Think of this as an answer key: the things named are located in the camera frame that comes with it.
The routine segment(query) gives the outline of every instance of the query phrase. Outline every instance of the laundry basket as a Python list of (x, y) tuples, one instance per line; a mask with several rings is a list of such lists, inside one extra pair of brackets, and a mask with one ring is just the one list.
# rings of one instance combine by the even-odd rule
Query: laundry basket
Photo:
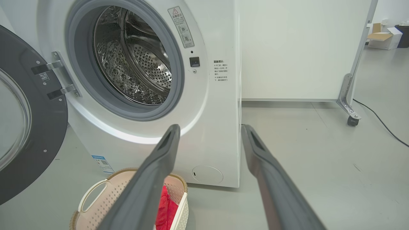
[[(95, 230), (102, 221), (112, 204), (121, 195), (129, 180), (134, 176), (137, 169), (129, 168), (119, 170), (105, 180), (93, 185), (82, 197), (78, 210), (74, 212), (70, 221), (70, 230)], [(91, 205), (84, 210), (83, 206), (87, 197), (99, 185), (105, 184), (104, 189)], [(170, 174), (164, 180), (171, 200), (179, 207), (173, 219), (171, 230), (184, 230), (189, 216), (187, 204), (187, 184), (180, 176)]]

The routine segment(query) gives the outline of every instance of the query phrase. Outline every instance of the basket hole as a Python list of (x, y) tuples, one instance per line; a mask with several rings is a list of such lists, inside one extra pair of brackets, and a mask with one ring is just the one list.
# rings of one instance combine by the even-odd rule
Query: basket hole
[(90, 208), (94, 200), (99, 196), (100, 193), (103, 192), (104, 188), (105, 183), (102, 183), (98, 185), (94, 190), (92, 190), (89, 196), (85, 199), (82, 210), (87, 210), (88, 208)]

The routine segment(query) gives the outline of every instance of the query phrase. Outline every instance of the open cardboard box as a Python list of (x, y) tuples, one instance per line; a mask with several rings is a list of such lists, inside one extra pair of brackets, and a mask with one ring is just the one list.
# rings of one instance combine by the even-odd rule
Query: open cardboard box
[(372, 33), (368, 35), (369, 48), (392, 50), (398, 47), (402, 32), (395, 27), (387, 28), (389, 32), (381, 32), (381, 24), (374, 23)]

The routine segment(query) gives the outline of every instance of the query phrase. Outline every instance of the floor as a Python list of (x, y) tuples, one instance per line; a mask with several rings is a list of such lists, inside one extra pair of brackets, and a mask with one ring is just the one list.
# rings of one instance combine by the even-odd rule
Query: floor
[[(409, 49), (367, 49), (355, 99), (409, 142)], [(407, 229), (409, 148), (354, 103), (358, 126), (335, 103), (245, 102), (252, 125), (329, 230)], [(240, 188), (189, 184), (188, 230), (267, 229), (258, 185), (241, 162)], [(68, 229), (86, 190), (106, 177), (71, 128), (37, 181), (0, 206), (1, 229)]]

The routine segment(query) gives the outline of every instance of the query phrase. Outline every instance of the door glass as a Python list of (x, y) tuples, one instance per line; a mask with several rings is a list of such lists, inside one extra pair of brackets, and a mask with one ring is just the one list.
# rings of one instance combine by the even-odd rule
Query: door glass
[(172, 81), (169, 59), (142, 18), (124, 8), (107, 8), (95, 25), (93, 46), (105, 79), (125, 98), (146, 105), (165, 101)]
[(0, 69), (0, 170), (19, 153), (30, 130), (30, 109), (24, 93)]

